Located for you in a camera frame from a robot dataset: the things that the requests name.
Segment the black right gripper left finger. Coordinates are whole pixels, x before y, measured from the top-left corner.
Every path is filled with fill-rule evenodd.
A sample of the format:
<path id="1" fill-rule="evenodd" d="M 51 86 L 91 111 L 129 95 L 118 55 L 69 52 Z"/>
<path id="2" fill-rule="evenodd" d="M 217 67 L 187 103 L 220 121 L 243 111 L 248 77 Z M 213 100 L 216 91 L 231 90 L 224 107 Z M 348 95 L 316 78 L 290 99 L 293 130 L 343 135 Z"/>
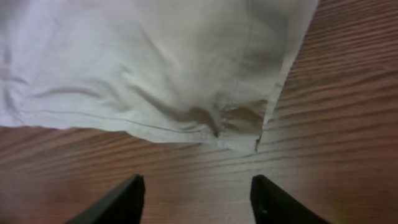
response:
<path id="1" fill-rule="evenodd" d="M 140 224 L 145 192 L 144 177 L 133 175 L 67 224 Z"/>

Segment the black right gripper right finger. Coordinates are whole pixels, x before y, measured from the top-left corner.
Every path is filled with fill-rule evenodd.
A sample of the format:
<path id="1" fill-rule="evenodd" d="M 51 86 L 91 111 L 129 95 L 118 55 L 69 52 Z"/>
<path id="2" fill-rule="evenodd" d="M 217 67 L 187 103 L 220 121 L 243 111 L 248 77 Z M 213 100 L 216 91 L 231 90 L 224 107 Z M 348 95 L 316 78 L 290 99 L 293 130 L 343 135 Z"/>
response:
<path id="1" fill-rule="evenodd" d="M 329 224 L 264 175 L 252 178 L 250 201 L 256 224 Z"/>

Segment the beige cotton shorts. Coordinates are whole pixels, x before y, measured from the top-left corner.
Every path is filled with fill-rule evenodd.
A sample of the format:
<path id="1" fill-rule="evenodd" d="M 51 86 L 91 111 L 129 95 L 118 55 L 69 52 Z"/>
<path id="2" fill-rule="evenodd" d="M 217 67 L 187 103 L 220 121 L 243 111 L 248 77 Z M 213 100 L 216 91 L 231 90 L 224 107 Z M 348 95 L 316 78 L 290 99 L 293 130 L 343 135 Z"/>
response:
<path id="1" fill-rule="evenodd" d="M 1 2 L 1 124 L 256 152 L 317 0 Z"/>

